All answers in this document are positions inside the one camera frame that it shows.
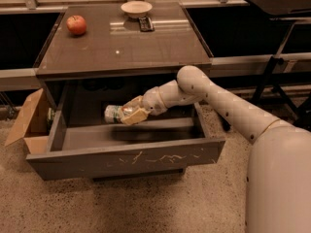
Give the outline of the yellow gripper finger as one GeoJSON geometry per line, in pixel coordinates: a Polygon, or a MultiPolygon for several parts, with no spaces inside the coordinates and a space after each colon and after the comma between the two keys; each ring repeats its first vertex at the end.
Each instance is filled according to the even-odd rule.
{"type": "Polygon", "coordinates": [[[143,96],[139,95],[122,106],[125,113],[133,113],[142,107],[143,96]]]}
{"type": "Polygon", "coordinates": [[[121,122],[125,125],[133,125],[144,121],[149,116],[149,113],[142,108],[133,109],[133,108],[123,108],[121,122]]]}

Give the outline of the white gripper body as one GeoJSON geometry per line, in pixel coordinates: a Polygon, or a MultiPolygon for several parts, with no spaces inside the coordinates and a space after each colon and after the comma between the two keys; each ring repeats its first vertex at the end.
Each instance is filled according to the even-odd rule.
{"type": "Polygon", "coordinates": [[[149,89],[143,95],[143,107],[151,116],[159,116],[167,111],[159,92],[159,87],[149,89]]]}

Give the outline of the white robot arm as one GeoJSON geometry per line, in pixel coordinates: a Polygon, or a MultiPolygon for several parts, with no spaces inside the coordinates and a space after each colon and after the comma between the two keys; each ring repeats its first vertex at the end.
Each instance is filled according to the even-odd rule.
{"type": "Polygon", "coordinates": [[[214,84],[195,66],[127,102],[127,125],[204,100],[253,145],[247,172],[246,233],[311,233],[311,132],[214,84]]]}

